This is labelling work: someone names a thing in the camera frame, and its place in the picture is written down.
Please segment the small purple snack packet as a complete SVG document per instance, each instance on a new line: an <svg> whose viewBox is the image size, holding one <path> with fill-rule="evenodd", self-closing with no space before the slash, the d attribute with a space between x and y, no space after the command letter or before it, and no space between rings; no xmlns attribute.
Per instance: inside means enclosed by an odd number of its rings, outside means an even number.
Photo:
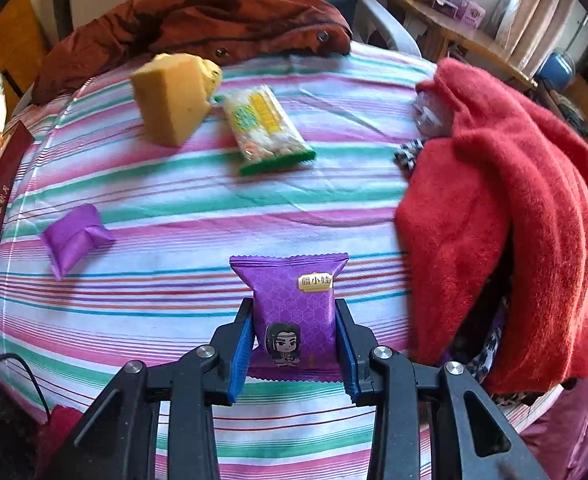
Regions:
<svg viewBox="0 0 588 480"><path fill-rule="evenodd" d="M59 281L94 249L111 246L114 235L105 228L96 206L82 204L39 234Z"/></svg>

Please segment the green rice cracker packet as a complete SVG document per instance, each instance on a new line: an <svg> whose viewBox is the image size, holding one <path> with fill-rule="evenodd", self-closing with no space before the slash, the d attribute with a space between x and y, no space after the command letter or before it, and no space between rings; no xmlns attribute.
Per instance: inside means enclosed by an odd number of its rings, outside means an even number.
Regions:
<svg viewBox="0 0 588 480"><path fill-rule="evenodd" d="M266 84L216 96L243 157L241 176L286 170L317 153Z"/></svg>

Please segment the yellow sponge block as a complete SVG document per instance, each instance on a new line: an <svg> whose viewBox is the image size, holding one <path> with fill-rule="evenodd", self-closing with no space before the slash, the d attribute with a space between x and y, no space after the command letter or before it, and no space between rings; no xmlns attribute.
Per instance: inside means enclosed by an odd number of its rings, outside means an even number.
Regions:
<svg viewBox="0 0 588 480"><path fill-rule="evenodd" d="M218 68L196 55L159 54L132 72L129 81L145 136L153 143L180 148L210 112Z"/></svg>

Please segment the yellow knit glove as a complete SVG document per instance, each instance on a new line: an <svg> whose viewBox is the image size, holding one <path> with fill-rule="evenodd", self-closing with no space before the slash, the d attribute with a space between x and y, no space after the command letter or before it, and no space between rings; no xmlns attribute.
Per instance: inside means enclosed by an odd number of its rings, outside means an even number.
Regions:
<svg viewBox="0 0 588 480"><path fill-rule="evenodd" d="M198 62L201 66L206 98L210 99L221 85L222 70L216 63L206 60L206 58L200 58Z"/></svg>

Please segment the striped bed sheet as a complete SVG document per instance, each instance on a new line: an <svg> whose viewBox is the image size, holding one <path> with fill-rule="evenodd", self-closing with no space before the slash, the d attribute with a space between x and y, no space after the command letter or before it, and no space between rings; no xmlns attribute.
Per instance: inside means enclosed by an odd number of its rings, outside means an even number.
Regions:
<svg viewBox="0 0 588 480"><path fill-rule="evenodd" d="M34 137L12 186L0 238L0 387L37 423L0 424L0 477L25 456L47 477L71 417L126 362L160 365L207 344L248 287L234 255L345 252L336 294L381 344L411 338L411 272L395 212L408 179L395 156L417 138L423 58L354 44L329 58L287 54L227 67L220 91L266 84L317 156L241 176L221 104L180 148L145 139L127 63L48 104L26 107ZM114 237L57 280L39 234L82 204Z"/></svg>

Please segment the red fleece blanket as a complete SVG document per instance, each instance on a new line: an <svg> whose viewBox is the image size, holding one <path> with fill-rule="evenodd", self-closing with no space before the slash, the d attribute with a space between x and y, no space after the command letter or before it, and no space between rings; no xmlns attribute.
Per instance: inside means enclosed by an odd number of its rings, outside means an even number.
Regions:
<svg viewBox="0 0 588 480"><path fill-rule="evenodd" d="M425 143L396 211L414 359L444 355L510 252L512 292L486 388L544 392L588 377L588 146L527 96L452 58L417 90L452 122Z"/></svg>

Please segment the blue bucket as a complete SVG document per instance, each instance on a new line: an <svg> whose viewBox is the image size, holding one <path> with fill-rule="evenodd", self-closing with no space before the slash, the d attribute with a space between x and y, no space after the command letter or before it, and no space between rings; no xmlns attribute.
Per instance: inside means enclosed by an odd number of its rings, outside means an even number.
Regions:
<svg viewBox="0 0 588 480"><path fill-rule="evenodd" d="M554 90L565 90L576 76L576 64L567 52L552 52L536 73L536 78L546 81Z"/></svg>

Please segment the wooden desk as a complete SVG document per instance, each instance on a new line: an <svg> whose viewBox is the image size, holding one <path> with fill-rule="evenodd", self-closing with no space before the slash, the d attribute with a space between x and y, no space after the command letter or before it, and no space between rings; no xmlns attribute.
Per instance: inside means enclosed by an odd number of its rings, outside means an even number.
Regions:
<svg viewBox="0 0 588 480"><path fill-rule="evenodd" d="M524 89L536 89L533 76L526 75L514 63L510 55L482 30L449 18L431 9L419 0L387 0L388 10L403 25L415 18L426 27L426 36L420 44L423 57L437 63L453 46L478 54L502 72L510 76Z"/></svg>

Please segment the wooden wardrobe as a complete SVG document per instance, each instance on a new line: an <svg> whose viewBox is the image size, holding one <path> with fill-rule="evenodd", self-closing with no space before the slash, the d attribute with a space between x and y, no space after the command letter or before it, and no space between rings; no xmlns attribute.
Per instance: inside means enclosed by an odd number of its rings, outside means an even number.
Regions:
<svg viewBox="0 0 588 480"><path fill-rule="evenodd" d="M50 46L30 0L10 0L0 12L0 74L6 110L34 83Z"/></svg>

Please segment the purple box on desk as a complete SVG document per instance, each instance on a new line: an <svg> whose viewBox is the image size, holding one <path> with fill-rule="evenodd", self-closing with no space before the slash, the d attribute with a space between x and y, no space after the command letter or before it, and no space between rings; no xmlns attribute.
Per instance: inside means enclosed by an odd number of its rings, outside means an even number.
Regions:
<svg viewBox="0 0 588 480"><path fill-rule="evenodd" d="M454 18L463 24L478 29L484 19L486 10L474 1L462 0Z"/></svg>

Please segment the rust brown jacket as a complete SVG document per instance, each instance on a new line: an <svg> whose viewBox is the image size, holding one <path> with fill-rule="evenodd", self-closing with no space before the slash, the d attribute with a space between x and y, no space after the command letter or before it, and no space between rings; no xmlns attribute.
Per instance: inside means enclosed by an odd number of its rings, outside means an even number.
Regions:
<svg viewBox="0 0 588 480"><path fill-rule="evenodd" d="M145 53L190 53L219 66L260 55L350 51L352 31L333 6L313 0L131 0L55 44L32 102L46 104Z"/></svg>

